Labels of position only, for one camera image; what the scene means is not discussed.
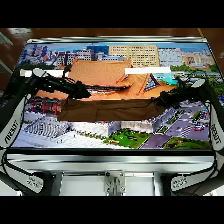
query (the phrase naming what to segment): white strip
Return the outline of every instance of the white strip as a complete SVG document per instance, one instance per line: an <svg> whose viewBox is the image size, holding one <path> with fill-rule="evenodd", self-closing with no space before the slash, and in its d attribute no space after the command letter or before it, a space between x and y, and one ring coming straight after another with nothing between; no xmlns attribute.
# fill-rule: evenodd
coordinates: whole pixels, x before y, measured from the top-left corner
<svg viewBox="0 0 224 224"><path fill-rule="evenodd" d="M125 68L125 74L171 73L170 67Z"/></svg>
<svg viewBox="0 0 224 224"><path fill-rule="evenodd" d="M60 78L63 75L63 70L44 70L46 71L48 74L56 77L56 78ZM32 71L31 70L23 70L21 69L20 71L20 76L24 76L25 77L30 77L32 75Z"/></svg>

